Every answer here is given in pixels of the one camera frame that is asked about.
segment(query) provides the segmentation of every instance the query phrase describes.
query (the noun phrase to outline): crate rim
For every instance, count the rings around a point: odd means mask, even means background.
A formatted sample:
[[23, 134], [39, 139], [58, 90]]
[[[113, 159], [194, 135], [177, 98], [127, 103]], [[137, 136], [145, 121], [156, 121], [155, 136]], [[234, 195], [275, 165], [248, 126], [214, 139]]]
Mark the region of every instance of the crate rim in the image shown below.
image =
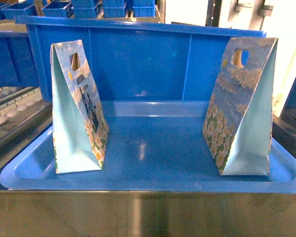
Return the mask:
[[95, 21], [93, 19], [67, 19], [59, 18], [55, 22], [52, 17], [40, 16], [16, 16], [16, 24], [26, 25], [45, 25], [45, 26], [63, 26], [63, 27], [81, 27], [81, 28], [108, 28], [108, 29], [126, 29], [137, 31], [154, 31], [169, 33], [184, 33], [191, 35], [226, 36], [226, 37], [265, 37], [264, 31], [239, 30], [229, 28], [189, 26], [189, 25], [170, 25], [142, 22], [122, 22], [122, 21]]

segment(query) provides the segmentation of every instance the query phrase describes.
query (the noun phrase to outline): cardboard bag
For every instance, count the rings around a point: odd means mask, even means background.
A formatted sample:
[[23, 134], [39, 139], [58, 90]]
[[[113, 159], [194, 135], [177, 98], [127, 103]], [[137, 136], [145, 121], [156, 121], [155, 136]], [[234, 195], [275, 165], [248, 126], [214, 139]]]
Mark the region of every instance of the cardboard bag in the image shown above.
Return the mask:
[[109, 127], [82, 41], [51, 46], [56, 172], [103, 168]]
[[276, 45], [231, 38], [225, 49], [203, 125], [221, 175], [269, 174]]

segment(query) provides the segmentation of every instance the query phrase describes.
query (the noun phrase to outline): gift bag handle hole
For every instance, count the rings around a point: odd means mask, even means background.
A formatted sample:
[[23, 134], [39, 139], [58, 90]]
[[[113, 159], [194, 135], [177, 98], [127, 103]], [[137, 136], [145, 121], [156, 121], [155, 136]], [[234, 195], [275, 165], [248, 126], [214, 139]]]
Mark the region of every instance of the gift bag handle hole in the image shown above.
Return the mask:
[[78, 53], [70, 55], [70, 65], [74, 72], [80, 68], [80, 60]]
[[238, 48], [233, 53], [231, 63], [235, 66], [238, 66], [239, 68], [243, 68], [247, 64], [248, 58], [249, 51]]

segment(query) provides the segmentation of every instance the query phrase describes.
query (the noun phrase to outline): stainless steel counter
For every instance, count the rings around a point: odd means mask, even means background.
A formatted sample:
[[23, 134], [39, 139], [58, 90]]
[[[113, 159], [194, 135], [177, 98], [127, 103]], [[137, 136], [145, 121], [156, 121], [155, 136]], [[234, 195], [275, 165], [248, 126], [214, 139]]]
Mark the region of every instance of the stainless steel counter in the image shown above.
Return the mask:
[[0, 236], [296, 236], [296, 195], [0, 191]]

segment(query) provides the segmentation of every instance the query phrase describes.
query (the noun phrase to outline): daisy pattern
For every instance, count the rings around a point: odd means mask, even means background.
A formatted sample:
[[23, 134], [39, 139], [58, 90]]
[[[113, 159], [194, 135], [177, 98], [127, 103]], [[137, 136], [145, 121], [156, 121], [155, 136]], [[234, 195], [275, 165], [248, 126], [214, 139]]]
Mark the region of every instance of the daisy pattern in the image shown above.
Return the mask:
[[98, 148], [102, 147], [101, 138], [98, 135], [95, 135], [95, 143], [97, 144]]
[[214, 121], [210, 121], [209, 125], [208, 125], [208, 133], [212, 134], [214, 131], [215, 127], [214, 127]]
[[219, 133], [222, 132], [222, 128], [223, 128], [223, 122], [222, 121], [217, 121], [217, 130]]
[[222, 152], [219, 152], [216, 156], [216, 165], [218, 168], [220, 168], [223, 165], [223, 161], [224, 161], [224, 154]]
[[218, 107], [217, 105], [213, 105], [212, 107], [212, 116], [215, 117], [217, 115], [217, 112], [218, 112]]
[[218, 140], [217, 140], [219, 146], [223, 145], [223, 139], [224, 139], [224, 137], [220, 134], [218, 137]]
[[219, 136], [219, 132], [217, 130], [213, 131], [212, 140], [217, 141]]

